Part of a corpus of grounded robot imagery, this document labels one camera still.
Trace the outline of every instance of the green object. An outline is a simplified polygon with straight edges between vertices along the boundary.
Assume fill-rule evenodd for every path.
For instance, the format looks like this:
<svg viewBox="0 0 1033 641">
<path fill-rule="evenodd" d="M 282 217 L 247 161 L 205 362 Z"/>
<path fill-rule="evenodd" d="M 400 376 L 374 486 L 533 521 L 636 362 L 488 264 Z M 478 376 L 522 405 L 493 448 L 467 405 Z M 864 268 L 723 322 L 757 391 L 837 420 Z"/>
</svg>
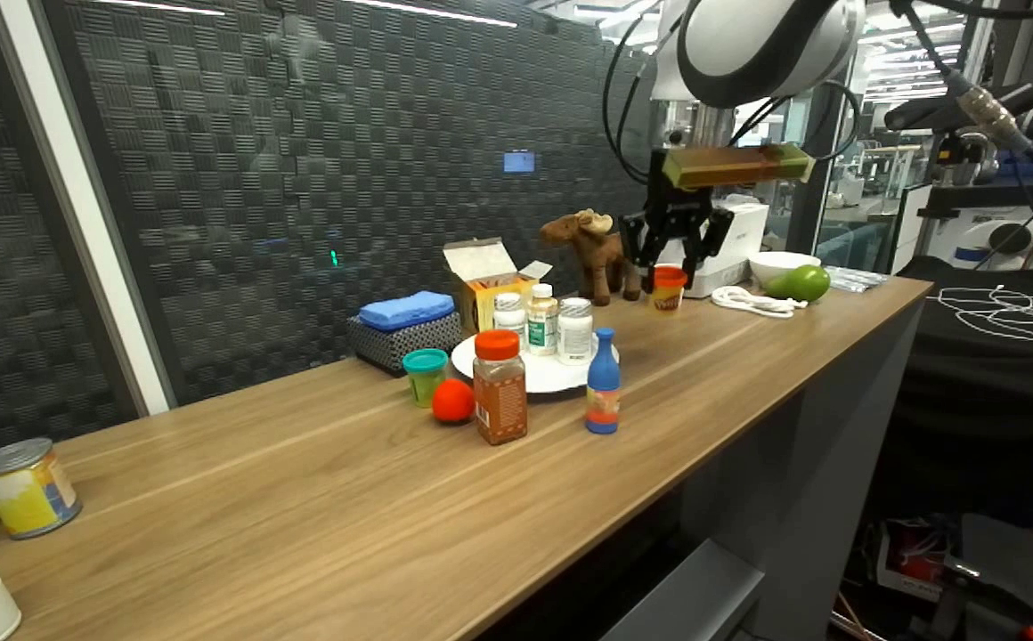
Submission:
<svg viewBox="0 0 1033 641">
<path fill-rule="evenodd" d="M 770 295 L 781 295 L 781 300 L 806 300 L 806 301 L 814 301 L 820 295 L 831 293 L 831 270 L 814 268 L 814 264 L 806 264 L 797 270 L 787 270 L 781 275 L 775 281 L 770 281 L 767 289 Z"/>
<path fill-rule="evenodd" d="M 445 362 L 448 362 L 445 350 L 408 350 L 401 357 L 401 371 L 408 376 L 408 394 L 416 405 L 431 405 L 435 388 L 445 376 Z"/>
</svg>

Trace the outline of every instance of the cardboard box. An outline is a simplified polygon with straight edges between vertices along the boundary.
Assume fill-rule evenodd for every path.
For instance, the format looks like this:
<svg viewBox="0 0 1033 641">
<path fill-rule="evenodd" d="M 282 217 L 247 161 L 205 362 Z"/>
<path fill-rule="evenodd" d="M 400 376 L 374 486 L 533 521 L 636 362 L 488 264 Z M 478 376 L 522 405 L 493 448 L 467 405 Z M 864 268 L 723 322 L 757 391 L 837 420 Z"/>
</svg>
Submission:
<svg viewBox="0 0 1033 641">
<path fill-rule="evenodd" d="M 490 327 L 490 301 L 497 293 L 520 293 L 520 300 L 531 300 L 531 283 L 550 270 L 549 264 L 527 264 L 515 270 L 501 239 L 448 242 L 440 252 L 456 277 L 464 332 L 469 335 Z"/>
</svg>

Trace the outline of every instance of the gray wall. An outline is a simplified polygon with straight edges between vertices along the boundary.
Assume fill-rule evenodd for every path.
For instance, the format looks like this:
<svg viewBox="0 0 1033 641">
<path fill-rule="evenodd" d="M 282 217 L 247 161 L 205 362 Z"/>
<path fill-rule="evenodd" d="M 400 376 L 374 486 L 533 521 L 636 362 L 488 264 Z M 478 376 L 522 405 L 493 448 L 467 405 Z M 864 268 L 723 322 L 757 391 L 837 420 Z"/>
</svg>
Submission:
<svg viewBox="0 0 1033 641">
<path fill-rule="evenodd" d="M 0 446 L 135 415 L 0 66 Z"/>
<path fill-rule="evenodd" d="M 440 2 L 520 27 L 346 0 L 209 8 L 229 13 L 48 9 L 181 401 L 346 357 L 363 301 L 445 283 L 448 239 L 501 236 L 572 293 L 537 225 L 645 199 L 599 135 L 612 45 L 596 27 L 520 2 Z M 507 174 L 510 149 L 533 174 Z"/>
</svg>

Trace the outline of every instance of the glass jar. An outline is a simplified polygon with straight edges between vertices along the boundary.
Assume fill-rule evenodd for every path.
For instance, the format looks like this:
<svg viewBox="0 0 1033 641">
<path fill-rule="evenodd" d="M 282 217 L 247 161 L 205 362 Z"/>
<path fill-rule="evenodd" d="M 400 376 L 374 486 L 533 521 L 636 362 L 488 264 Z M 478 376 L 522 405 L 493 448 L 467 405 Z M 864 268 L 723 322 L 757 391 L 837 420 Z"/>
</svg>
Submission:
<svg viewBox="0 0 1033 641">
<path fill-rule="evenodd" d="M 522 359 L 515 332 L 474 339 L 474 420 L 484 441 L 501 446 L 527 433 Z"/>
<path fill-rule="evenodd" d="M 564 359 L 590 359 L 590 300 L 571 295 L 560 301 L 560 357 Z"/>
<path fill-rule="evenodd" d="M 531 289 L 531 301 L 522 314 L 522 352 L 531 357 L 554 352 L 554 300 L 549 281 L 537 281 Z"/>
<path fill-rule="evenodd" d="M 522 332 L 522 300 L 520 293 L 497 293 L 490 301 L 490 327 Z"/>
</svg>

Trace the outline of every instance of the small bottle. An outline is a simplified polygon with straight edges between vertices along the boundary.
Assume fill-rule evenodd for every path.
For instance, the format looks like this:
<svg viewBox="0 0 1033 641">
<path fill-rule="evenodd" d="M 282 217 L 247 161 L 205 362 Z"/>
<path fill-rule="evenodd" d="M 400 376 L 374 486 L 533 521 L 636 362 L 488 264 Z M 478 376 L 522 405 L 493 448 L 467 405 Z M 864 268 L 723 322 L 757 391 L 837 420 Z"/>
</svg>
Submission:
<svg viewBox="0 0 1033 641">
<path fill-rule="evenodd" d="M 490 327 L 522 335 L 522 300 L 520 293 L 497 293 L 490 301 Z"/>
<path fill-rule="evenodd" d="M 549 357 L 554 352 L 554 300 L 550 283 L 537 281 L 531 289 L 527 318 L 522 318 L 522 352 Z"/>
<path fill-rule="evenodd" d="M 619 375 L 619 359 L 615 359 L 615 332 L 612 327 L 599 327 L 596 332 L 599 350 L 590 357 L 588 365 L 588 409 L 584 409 L 584 428 L 590 433 L 615 433 L 619 428 L 619 388 L 624 388 L 624 375 Z"/>
<path fill-rule="evenodd" d="M 560 357 L 564 359 L 590 359 L 590 300 L 581 300 L 581 295 L 571 295 L 560 301 L 560 319 L 554 319 L 554 332 L 560 332 Z"/>
<path fill-rule="evenodd" d="M 522 359 L 515 332 L 474 339 L 474 420 L 484 441 L 501 446 L 527 433 Z"/>
</svg>

